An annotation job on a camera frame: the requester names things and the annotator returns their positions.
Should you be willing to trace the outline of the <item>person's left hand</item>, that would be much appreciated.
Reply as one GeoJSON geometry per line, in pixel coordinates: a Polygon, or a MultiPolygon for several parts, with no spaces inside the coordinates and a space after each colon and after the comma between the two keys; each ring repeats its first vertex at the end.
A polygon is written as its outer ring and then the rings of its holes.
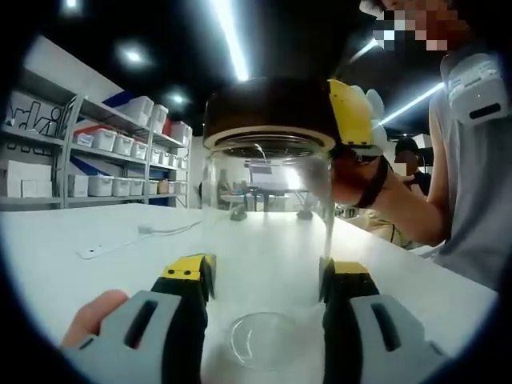
{"type": "Polygon", "coordinates": [[[74,316],[61,346],[76,346],[86,336],[98,335],[103,319],[128,299],[128,295],[121,290],[108,290],[85,304],[74,316]]]}

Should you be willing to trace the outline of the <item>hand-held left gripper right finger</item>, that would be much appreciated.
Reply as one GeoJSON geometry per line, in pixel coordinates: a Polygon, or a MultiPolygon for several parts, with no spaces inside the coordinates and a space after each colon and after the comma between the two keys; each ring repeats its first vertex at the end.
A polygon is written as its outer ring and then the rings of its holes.
{"type": "Polygon", "coordinates": [[[423,324],[356,262],[321,258],[325,383],[423,383],[446,364],[423,324]]]}

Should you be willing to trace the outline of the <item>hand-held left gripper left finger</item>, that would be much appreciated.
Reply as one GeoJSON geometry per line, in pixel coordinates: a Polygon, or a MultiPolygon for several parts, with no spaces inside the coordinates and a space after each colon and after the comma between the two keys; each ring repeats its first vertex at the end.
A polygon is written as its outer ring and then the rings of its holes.
{"type": "Polygon", "coordinates": [[[212,254],[179,258],[65,355],[92,383],[199,383],[215,269],[212,254]]]}

